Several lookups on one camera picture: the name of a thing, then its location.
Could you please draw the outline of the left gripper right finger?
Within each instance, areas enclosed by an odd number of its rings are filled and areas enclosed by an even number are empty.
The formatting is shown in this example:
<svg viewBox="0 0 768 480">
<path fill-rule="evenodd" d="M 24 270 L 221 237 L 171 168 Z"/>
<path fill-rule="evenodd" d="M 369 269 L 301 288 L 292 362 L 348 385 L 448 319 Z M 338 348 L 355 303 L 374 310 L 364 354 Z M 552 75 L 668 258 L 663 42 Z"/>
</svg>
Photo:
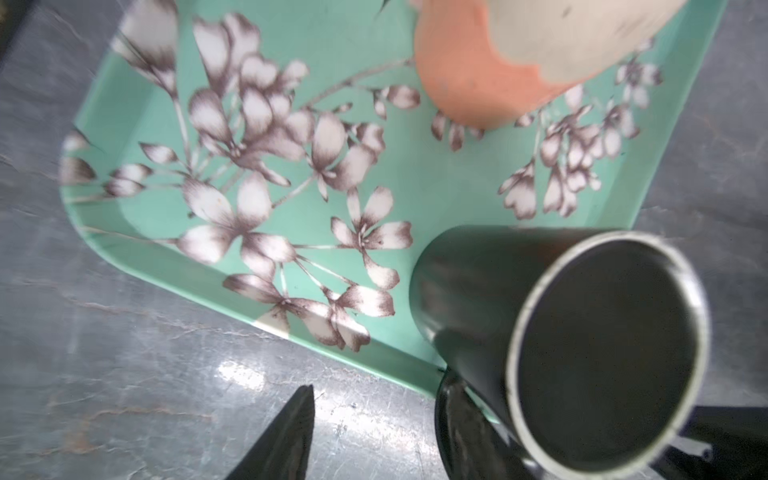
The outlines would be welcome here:
<svg viewBox="0 0 768 480">
<path fill-rule="evenodd" d="M 434 428 L 450 479 L 535 479 L 466 392 L 466 383 L 448 369 L 435 399 Z"/>
</svg>

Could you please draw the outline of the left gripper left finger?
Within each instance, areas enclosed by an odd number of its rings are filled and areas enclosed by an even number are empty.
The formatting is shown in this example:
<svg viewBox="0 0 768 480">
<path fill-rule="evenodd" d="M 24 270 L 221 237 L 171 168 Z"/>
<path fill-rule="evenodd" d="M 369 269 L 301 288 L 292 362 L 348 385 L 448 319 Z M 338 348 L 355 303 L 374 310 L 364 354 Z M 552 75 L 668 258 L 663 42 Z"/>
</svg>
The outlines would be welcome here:
<svg viewBox="0 0 768 480">
<path fill-rule="evenodd" d="M 314 389 L 302 385 L 225 479 L 305 479 L 314 424 Z"/>
</svg>

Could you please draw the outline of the black speckled mug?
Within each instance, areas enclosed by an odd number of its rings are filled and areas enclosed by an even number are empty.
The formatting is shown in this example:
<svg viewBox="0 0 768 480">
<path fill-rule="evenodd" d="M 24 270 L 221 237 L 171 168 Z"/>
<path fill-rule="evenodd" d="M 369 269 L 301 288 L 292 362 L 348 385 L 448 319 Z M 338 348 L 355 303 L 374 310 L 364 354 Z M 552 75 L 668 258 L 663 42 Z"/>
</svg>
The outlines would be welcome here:
<svg viewBox="0 0 768 480">
<path fill-rule="evenodd" d="M 687 257 L 641 231 L 459 226 L 418 257 L 427 342 L 544 471 L 624 479 L 678 435 L 709 360 Z"/>
</svg>

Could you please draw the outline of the beige and salmon mug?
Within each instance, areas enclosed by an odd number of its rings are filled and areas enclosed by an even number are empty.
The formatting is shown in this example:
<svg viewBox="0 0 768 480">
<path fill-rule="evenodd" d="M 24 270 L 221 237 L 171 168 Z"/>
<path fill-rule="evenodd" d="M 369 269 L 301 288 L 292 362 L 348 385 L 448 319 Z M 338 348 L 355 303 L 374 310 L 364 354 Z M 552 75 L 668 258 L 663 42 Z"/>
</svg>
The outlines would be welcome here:
<svg viewBox="0 0 768 480">
<path fill-rule="evenodd" d="M 414 65 L 448 119 L 496 129 L 616 64 L 681 1 L 423 1 Z"/>
</svg>

